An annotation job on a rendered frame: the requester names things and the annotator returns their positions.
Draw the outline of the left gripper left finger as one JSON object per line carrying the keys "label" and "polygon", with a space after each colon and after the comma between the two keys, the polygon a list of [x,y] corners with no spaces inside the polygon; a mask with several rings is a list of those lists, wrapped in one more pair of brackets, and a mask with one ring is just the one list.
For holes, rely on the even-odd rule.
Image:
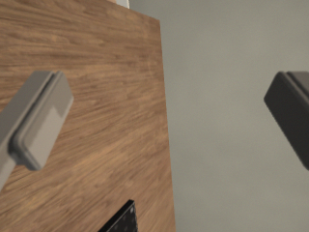
{"label": "left gripper left finger", "polygon": [[33,71],[0,112],[0,191],[16,165],[44,167],[73,103],[62,71]]}

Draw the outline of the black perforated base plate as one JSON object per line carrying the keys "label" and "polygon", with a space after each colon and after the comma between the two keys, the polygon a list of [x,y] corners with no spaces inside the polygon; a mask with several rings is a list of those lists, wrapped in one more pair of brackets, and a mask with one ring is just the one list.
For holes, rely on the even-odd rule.
{"label": "black perforated base plate", "polygon": [[138,232],[135,203],[127,203],[98,232]]}

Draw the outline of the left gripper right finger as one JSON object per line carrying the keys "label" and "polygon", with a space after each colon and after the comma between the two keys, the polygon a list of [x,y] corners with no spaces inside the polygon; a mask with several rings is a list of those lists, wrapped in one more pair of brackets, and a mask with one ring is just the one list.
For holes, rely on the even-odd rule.
{"label": "left gripper right finger", "polygon": [[309,72],[278,72],[264,102],[309,171]]}

